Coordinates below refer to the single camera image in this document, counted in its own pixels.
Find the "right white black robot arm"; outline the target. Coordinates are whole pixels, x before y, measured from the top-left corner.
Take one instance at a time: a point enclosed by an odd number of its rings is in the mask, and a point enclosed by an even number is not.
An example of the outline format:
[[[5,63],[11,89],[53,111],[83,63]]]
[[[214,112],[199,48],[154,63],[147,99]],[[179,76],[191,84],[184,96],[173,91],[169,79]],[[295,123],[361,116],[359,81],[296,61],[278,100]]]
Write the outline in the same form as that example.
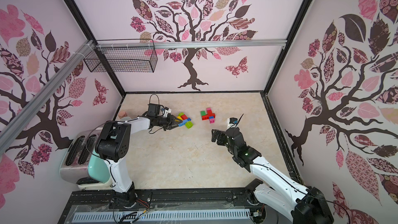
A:
[[[332,224],[334,218],[323,193],[308,188],[276,169],[256,149],[248,146],[238,127],[213,129],[211,141],[225,146],[233,160],[266,186],[256,186],[254,197],[285,216],[293,224]]]

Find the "light blue long brick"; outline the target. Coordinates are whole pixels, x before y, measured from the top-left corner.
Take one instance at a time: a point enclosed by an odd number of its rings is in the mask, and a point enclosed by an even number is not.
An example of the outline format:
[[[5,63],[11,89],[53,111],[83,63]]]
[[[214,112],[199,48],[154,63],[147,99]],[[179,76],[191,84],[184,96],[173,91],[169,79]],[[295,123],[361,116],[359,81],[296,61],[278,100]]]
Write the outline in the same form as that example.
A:
[[[191,121],[190,118],[183,120],[181,123],[178,124],[179,127],[185,125],[187,122]]]

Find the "red long brick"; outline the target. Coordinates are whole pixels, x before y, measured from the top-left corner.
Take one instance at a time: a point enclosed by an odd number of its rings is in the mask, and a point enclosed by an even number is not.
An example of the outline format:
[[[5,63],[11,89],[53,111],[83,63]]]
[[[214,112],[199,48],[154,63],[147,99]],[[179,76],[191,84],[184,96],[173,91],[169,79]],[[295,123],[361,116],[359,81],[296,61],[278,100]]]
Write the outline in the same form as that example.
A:
[[[214,113],[206,114],[206,115],[203,115],[201,117],[202,117],[202,120],[214,119],[215,118],[215,114]]]

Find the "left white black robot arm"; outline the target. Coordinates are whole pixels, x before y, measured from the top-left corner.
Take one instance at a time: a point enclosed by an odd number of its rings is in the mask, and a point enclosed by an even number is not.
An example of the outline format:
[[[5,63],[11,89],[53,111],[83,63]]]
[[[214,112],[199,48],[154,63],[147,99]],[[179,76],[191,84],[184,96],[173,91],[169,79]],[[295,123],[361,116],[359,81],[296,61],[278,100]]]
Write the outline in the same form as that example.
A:
[[[150,131],[154,127],[167,131],[182,125],[183,119],[172,115],[169,108],[152,103],[148,104],[148,111],[136,118],[104,123],[95,145],[95,152],[102,160],[108,162],[113,190],[126,194],[133,189],[125,160],[132,134]]]

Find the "lime square brick front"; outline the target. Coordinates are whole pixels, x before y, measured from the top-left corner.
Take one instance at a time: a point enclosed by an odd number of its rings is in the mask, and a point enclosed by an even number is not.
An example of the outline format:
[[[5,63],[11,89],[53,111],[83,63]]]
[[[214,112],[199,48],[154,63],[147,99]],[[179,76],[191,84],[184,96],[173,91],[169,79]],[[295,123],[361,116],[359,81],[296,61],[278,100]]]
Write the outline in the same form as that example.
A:
[[[188,121],[185,126],[187,127],[187,129],[190,129],[193,127],[193,123],[191,121]]]

